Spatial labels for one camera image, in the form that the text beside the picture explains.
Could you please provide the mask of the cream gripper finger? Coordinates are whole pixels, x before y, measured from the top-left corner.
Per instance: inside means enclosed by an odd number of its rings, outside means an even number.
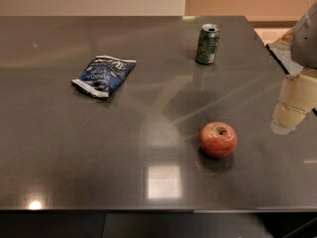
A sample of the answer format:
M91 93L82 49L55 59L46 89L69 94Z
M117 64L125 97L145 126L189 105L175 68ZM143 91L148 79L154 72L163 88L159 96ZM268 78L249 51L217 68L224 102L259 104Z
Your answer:
M297 75L288 75L282 84L271 130L278 135L293 131L317 106L317 70L304 68Z

